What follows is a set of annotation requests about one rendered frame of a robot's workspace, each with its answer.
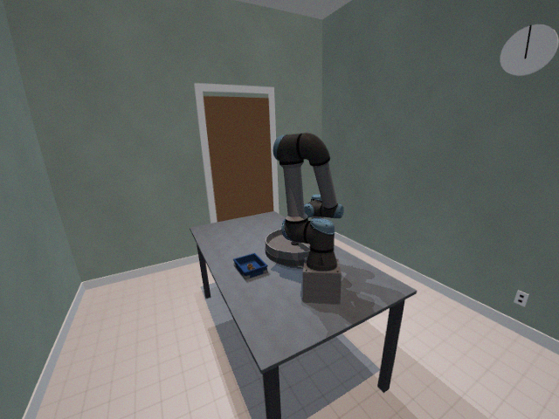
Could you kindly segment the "blue open crate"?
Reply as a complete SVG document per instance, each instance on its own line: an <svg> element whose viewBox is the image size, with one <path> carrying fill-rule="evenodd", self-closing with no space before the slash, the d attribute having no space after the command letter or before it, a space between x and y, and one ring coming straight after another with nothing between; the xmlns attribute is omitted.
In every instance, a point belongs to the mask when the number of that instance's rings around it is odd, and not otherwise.
<svg viewBox="0 0 559 419"><path fill-rule="evenodd" d="M255 253L240 258L234 258L234 266L238 269L245 280L268 273L267 264ZM235 264L236 263L236 264ZM252 264L255 269L248 270L247 265ZM240 270L240 269L242 270Z"/></svg>

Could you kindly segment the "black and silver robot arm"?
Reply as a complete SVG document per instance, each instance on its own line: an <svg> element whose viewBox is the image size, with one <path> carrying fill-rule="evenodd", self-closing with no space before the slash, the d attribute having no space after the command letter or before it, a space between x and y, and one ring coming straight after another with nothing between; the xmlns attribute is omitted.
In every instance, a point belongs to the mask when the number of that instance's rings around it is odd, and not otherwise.
<svg viewBox="0 0 559 419"><path fill-rule="evenodd" d="M284 171L287 206L281 227L284 238L310 244L308 268L334 270L337 267L335 226L324 217L342 218L343 207L336 200L327 147L314 134L286 134L274 142L273 155ZM320 195L312 195L312 201L304 205L301 165L306 159L314 168ZM308 217L312 217L311 221Z"/></svg>

